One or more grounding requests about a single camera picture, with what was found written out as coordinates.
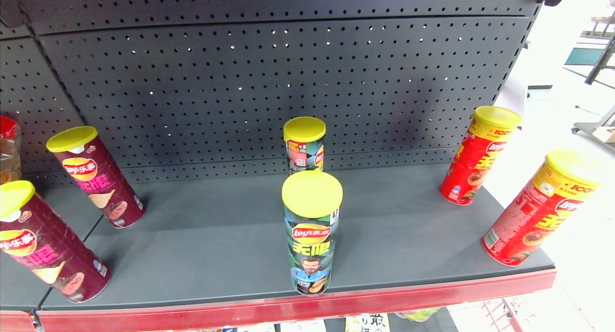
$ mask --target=metal cart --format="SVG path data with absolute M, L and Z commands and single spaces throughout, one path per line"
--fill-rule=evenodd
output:
M 603 144 L 607 148 L 610 148 L 611 150 L 615 150 L 615 144 L 602 142 L 602 141 L 600 141 L 598 138 L 596 138 L 593 135 L 593 131 L 595 131 L 599 126 L 615 126 L 615 120 L 613 119 L 614 116 L 615 116 L 615 105 L 613 105 L 613 107 L 611 107 L 611 110 L 609 110 L 606 113 L 606 115 L 604 115 L 604 117 L 602 117 L 602 119 L 599 122 L 595 122 L 595 123 L 582 123 L 582 122 L 575 123 L 575 126 L 571 129 L 571 131 L 573 132 L 573 134 L 576 134 L 576 133 L 578 133 L 579 130 L 581 130 L 584 133 L 587 133 L 587 134 L 591 135 L 591 137 L 593 137 L 594 139 L 597 139 L 598 142 L 600 142 L 601 144 Z

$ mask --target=store shelving unit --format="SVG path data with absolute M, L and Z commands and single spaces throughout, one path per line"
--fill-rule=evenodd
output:
M 502 210 L 488 192 L 470 207 L 437 192 L 542 0 L 17 1 L 27 23 L 2 28 L 2 111 L 24 128 L 26 177 L 114 275 L 72 305 L 7 266 L 0 328 L 30 331 L 35 310 L 46 332 L 187 330 L 553 283 L 542 251 L 511 268 L 481 249 Z M 291 290 L 281 221 L 281 126 L 299 115 L 327 123 L 327 171 L 345 189 L 332 284 L 315 297 Z M 147 204 L 133 227 L 96 224 L 44 150 L 81 124 L 99 130 Z M 40 299 L 20 301 L 22 286 Z
M 52 291 L 47 332 L 188 329 L 446 306 L 549 288 L 555 267 L 537 251 L 501 266 L 479 239 L 502 208 L 486 191 L 470 207 L 445 201 L 447 164 L 334 172 L 345 188 L 340 246 L 324 295 L 292 290 L 280 187 L 285 176 L 138 184 L 149 211 L 118 233 L 106 222 L 86 244 L 114 268 L 78 306 Z

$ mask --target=red shelf edge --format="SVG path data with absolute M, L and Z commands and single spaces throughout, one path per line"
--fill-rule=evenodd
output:
M 548 289 L 556 270 L 490 279 L 186 306 L 38 312 L 46 332 L 155 332 L 398 312 Z
M 0 332 L 34 332 L 30 314 L 17 310 L 0 310 Z

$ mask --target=yellow plastic lid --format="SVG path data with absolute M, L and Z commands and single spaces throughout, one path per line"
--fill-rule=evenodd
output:
M 515 111 L 499 106 L 480 106 L 474 110 L 474 118 L 499 128 L 512 129 L 521 124 L 521 116 Z
M 325 172 L 297 172 L 282 185 L 284 205 L 305 218 L 331 214 L 340 207 L 343 196 L 340 181 Z
M 284 141 L 312 142 L 325 136 L 327 126 L 316 117 L 297 117 L 284 124 Z
M 53 135 L 47 142 L 47 149 L 52 153 L 66 152 L 94 140 L 97 135 L 93 126 L 78 126 Z
M 606 166 L 588 155 L 569 149 L 554 149 L 547 154 L 545 161 L 553 170 L 579 183 L 592 186 L 604 183 Z
M 13 181 L 0 185 L 0 221 L 12 222 L 19 216 L 11 214 L 19 211 L 35 194 L 35 186 L 29 181 Z

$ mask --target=plastic bag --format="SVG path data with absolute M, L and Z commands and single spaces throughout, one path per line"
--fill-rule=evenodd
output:
M 9 117 L 0 116 L 0 184 L 22 178 L 22 162 L 19 155 L 22 130 Z
M 406 312 L 395 313 L 395 315 L 400 318 L 408 319 L 410 321 L 425 322 L 438 310 L 440 310 L 440 307 L 414 309 L 407 310 Z

